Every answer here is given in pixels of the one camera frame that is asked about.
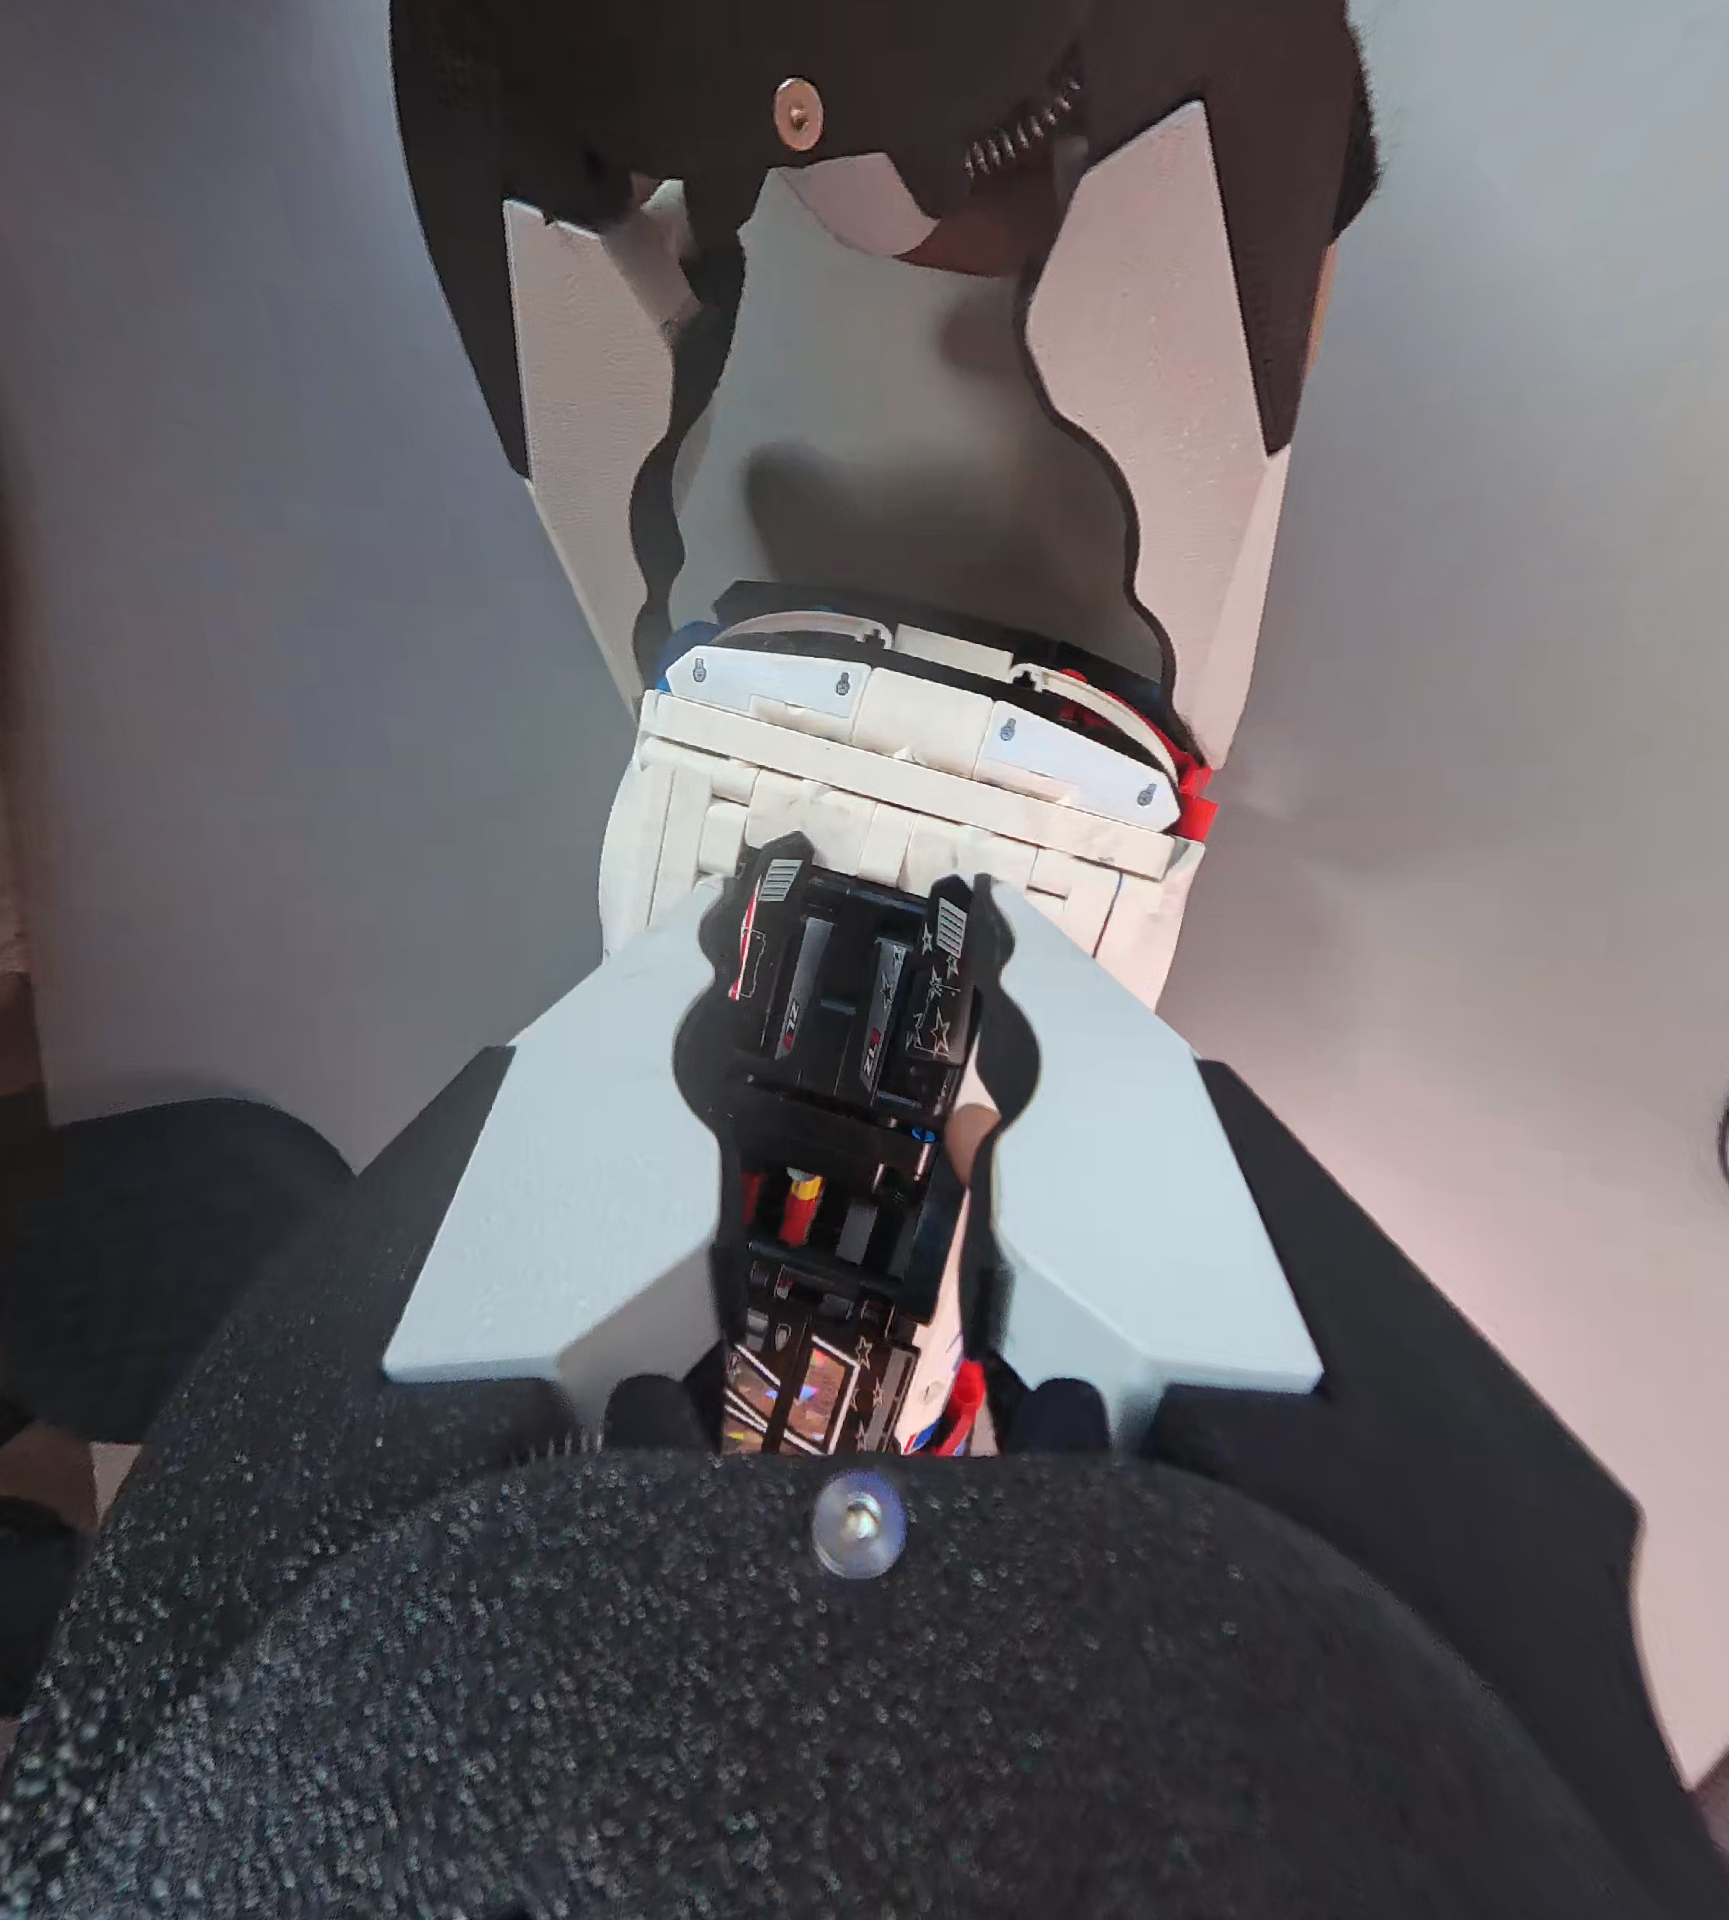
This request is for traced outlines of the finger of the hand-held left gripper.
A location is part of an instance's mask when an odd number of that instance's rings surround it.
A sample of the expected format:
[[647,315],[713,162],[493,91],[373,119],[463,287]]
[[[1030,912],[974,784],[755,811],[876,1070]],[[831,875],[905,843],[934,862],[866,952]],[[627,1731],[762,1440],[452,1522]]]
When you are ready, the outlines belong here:
[[1046,411],[1088,445],[1125,519],[1122,594],[1165,697],[1225,762],[1253,687],[1289,453],[1268,453],[1203,102],[1074,185],[1023,304]]
[[657,680],[683,508],[734,325],[697,295],[681,181],[636,181],[605,230],[506,200],[528,486],[629,711]]

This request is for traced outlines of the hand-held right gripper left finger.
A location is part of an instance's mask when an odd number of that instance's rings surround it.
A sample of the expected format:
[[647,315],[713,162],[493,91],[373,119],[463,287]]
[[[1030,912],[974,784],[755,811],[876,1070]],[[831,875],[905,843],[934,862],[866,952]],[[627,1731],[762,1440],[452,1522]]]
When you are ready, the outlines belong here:
[[722,1158],[675,1068],[716,903],[693,893],[517,1037],[390,1380],[546,1380],[592,1426],[619,1382],[681,1380],[716,1346]]

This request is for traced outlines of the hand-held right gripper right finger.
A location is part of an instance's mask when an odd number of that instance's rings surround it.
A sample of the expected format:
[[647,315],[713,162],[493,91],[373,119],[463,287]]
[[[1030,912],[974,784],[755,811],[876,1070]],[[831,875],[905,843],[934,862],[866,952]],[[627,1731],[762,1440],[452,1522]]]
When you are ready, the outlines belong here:
[[1308,1396],[1323,1359],[1192,1049],[1026,897],[983,880],[973,1352],[1091,1386],[1114,1440],[1170,1386]]

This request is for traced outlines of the toy brick race car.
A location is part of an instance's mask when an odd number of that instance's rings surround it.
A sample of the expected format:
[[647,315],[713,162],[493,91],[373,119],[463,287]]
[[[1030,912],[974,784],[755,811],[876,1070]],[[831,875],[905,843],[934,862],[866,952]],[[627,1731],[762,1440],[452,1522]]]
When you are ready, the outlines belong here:
[[1216,804],[1137,674],[736,589],[664,647],[597,871],[612,959],[733,908],[739,1321],[693,1388],[729,1456],[963,1454],[966,1185],[994,882],[1156,1005]]

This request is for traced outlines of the grey desk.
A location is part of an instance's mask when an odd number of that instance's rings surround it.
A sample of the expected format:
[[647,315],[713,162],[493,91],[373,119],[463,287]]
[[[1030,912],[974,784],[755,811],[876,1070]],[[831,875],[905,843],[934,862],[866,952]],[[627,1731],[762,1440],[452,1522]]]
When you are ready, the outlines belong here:
[[[1165,1014],[1645,1508],[1729,1744],[1729,4],[1366,4]],[[631,739],[416,233],[378,4],[0,4],[0,541],[81,1113],[364,1167],[594,956]]]

